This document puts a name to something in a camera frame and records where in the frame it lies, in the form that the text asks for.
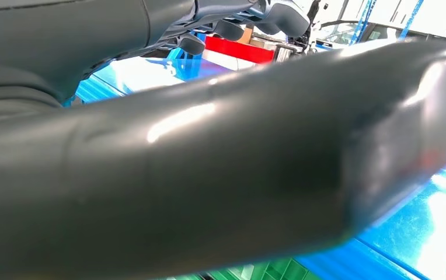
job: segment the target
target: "window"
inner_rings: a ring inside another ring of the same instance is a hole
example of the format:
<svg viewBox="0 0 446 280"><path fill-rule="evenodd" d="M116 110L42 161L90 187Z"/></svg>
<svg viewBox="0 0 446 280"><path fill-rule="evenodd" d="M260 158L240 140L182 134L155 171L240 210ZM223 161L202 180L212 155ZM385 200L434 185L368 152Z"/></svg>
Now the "window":
<svg viewBox="0 0 446 280"><path fill-rule="evenodd" d="M401 34L402 34L402 29L397 29L397 28L382 26L382 25L376 25L373 28L371 34L369 34L367 41L373 41L373 40L377 40L377 39L397 40ZM426 35L409 31L409 32L407 32L406 38L425 40Z"/></svg>
<svg viewBox="0 0 446 280"><path fill-rule="evenodd" d="M352 36L354 36L356 27L357 23L347 22L324 26L318 31L316 38L331 43L348 45Z"/></svg>

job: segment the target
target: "robotic arm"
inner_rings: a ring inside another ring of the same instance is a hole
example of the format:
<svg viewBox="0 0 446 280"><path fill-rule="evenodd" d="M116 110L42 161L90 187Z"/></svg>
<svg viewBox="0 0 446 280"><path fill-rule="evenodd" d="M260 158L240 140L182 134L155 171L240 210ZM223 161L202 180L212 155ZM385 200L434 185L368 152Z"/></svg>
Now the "robotic arm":
<svg viewBox="0 0 446 280"><path fill-rule="evenodd" d="M204 9L8 3L0 279L159 278L326 248L446 163L446 44L358 45L65 110L96 64L167 33L160 13ZM252 11L239 3L221 18Z"/></svg>

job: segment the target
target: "black mechanical part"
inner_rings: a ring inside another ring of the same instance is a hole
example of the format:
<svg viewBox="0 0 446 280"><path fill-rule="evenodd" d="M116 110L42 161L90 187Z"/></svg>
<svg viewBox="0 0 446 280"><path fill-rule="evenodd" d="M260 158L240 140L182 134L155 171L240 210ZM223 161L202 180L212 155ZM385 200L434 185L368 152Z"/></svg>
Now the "black mechanical part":
<svg viewBox="0 0 446 280"><path fill-rule="evenodd" d="M354 236L446 163L446 44L368 46L68 110L2 85L0 279L152 279Z"/></svg>

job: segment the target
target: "white wall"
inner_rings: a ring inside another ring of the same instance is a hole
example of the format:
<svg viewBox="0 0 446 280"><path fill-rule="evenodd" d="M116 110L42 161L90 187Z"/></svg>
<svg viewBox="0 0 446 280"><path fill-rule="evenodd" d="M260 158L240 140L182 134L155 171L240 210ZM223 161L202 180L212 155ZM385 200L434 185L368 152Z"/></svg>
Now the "white wall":
<svg viewBox="0 0 446 280"><path fill-rule="evenodd" d="M366 2L367 0L350 0L343 19L358 20L362 15ZM389 23L393 14L397 12L391 25L405 27L417 0L402 0L398 9L396 9L398 3L399 0L377 0L370 20ZM425 33L446 34L446 0L424 0L411 25L411 29Z"/></svg>

